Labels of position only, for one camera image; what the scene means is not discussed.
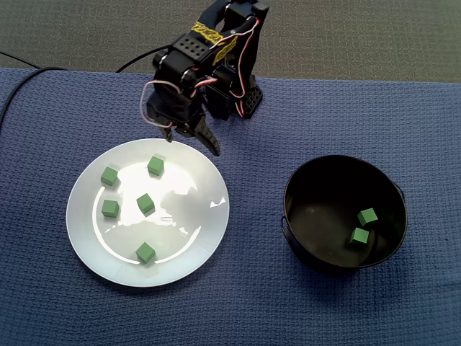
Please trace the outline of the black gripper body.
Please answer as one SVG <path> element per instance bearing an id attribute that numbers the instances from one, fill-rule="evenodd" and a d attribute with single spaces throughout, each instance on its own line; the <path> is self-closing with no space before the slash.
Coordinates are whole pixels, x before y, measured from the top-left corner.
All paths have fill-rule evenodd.
<path id="1" fill-rule="evenodd" d="M 205 114 L 203 104 L 201 91 L 190 97 L 172 85 L 154 84 L 146 101 L 146 121 L 159 129 L 172 124 L 184 137 L 195 137 L 196 119 Z"/>

